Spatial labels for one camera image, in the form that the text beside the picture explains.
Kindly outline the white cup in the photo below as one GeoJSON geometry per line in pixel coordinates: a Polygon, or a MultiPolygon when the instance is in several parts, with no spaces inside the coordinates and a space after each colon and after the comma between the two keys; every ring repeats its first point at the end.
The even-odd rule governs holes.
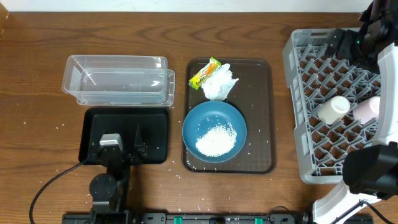
{"type": "Polygon", "coordinates": [[[349,111],[350,103],[343,96],[335,96],[322,104],[318,117],[326,124],[331,125],[341,120],[349,111]]]}

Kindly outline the large blue plate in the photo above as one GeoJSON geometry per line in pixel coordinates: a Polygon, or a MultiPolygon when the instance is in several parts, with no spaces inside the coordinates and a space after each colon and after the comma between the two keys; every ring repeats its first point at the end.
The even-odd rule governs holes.
{"type": "Polygon", "coordinates": [[[246,122],[242,114],[232,105],[222,101],[207,101],[194,107],[186,116],[182,126],[182,137],[186,148],[199,160],[209,163],[221,163],[237,156],[247,137],[246,122]],[[233,149],[219,157],[207,157],[198,152],[195,143],[208,128],[217,124],[231,123],[237,132],[233,149]]]}

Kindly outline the pink cup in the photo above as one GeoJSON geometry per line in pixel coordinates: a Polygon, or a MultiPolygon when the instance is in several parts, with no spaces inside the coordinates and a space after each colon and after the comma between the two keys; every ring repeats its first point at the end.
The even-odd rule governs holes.
{"type": "Polygon", "coordinates": [[[380,107],[380,97],[373,96],[361,102],[353,110],[353,118],[359,120],[361,124],[366,124],[372,119],[378,119],[380,107]]]}

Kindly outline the white rice pile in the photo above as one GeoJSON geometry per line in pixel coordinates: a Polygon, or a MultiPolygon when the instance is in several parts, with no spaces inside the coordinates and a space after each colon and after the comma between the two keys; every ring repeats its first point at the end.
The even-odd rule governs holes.
{"type": "Polygon", "coordinates": [[[195,147],[198,152],[207,157],[219,157],[229,153],[235,146],[237,132],[231,123],[217,124],[200,138],[195,147]]]}

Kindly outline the yellow snack wrapper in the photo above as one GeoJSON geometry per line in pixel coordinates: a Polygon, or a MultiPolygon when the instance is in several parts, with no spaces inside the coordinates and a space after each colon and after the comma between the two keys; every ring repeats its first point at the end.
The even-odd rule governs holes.
{"type": "Polygon", "coordinates": [[[204,84],[207,79],[209,79],[212,74],[221,67],[221,62],[219,62],[214,57],[209,59],[209,62],[197,72],[191,79],[189,79],[188,84],[195,90],[204,84]]]}

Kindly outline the white tissue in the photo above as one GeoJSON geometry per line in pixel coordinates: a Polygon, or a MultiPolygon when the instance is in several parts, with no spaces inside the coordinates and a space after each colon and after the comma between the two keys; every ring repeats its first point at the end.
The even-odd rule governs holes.
{"type": "Polygon", "coordinates": [[[225,100],[239,80],[238,78],[233,78],[230,66],[229,63],[223,64],[204,84],[202,84],[201,88],[203,89],[205,97],[210,101],[225,100]]]}

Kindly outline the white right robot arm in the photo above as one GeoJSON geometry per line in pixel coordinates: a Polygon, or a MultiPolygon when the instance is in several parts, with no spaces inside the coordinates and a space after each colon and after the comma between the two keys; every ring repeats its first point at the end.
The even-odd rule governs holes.
{"type": "Polygon", "coordinates": [[[363,207],[397,195],[397,1],[374,0],[359,31],[336,29],[325,55],[381,76],[381,112],[371,146],[350,152],[343,179],[315,201],[304,223],[344,223],[363,207]]]}

